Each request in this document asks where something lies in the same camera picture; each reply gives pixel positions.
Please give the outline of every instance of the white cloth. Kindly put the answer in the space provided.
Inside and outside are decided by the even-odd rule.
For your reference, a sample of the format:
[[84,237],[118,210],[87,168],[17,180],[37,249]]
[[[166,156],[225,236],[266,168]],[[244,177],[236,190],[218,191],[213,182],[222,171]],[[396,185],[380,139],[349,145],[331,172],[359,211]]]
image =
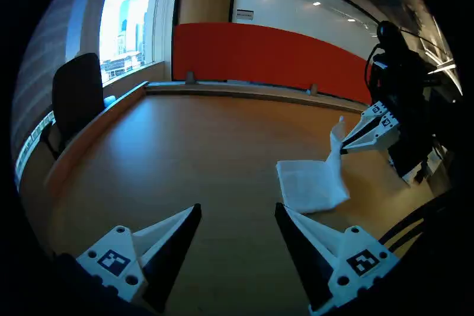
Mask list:
[[330,210],[349,199],[341,176],[341,147],[345,122],[341,116],[329,135],[331,153],[326,161],[279,161],[277,163],[283,201],[300,213]]

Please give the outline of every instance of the white wall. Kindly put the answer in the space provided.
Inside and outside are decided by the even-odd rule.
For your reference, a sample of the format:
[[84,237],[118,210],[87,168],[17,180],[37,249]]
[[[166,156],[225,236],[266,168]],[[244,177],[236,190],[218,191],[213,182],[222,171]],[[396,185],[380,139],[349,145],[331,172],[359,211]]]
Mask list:
[[[236,10],[254,12],[254,19],[237,20]],[[313,6],[303,0],[234,0],[232,22],[263,25],[305,34],[343,48],[363,59],[378,43],[359,23],[328,11],[322,5]]]

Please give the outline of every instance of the black chair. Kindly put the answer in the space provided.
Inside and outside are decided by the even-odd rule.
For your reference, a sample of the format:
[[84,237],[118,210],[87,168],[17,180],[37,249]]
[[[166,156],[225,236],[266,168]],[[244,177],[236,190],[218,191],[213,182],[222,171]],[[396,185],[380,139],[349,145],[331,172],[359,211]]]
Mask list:
[[52,124],[42,131],[44,142],[57,159],[67,143],[109,106],[115,97],[104,99],[99,58],[95,53],[80,55],[61,66],[53,78],[53,112],[61,135],[59,149],[49,141]]

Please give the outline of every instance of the red wall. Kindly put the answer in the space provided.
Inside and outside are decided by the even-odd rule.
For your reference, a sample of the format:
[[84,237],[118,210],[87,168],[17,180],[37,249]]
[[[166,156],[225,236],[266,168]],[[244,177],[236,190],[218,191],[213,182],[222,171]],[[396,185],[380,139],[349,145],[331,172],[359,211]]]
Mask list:
[[189,23],[175,27],[173,76],[243,80],[310,88],[370,104],[366,60],[342,48],[294,32],[238,23]]

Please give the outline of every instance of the wooden table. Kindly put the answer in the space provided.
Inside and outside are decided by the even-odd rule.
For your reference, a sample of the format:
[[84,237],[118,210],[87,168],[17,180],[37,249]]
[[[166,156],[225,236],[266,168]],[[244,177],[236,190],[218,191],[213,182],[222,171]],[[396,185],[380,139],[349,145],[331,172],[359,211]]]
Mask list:
[[[113,226],[133,231],[197,202],[203,217],[167,303],[168,315],[306,315],[308,300],[273,216],[278,160],[325,159],[340,115],[235,97],[141,97],[95,140],[58,190],[50,243],[75,256]],[[380,237],[432,198],[409,188],[378,152],[343,159],[351,199],[313,214]]]

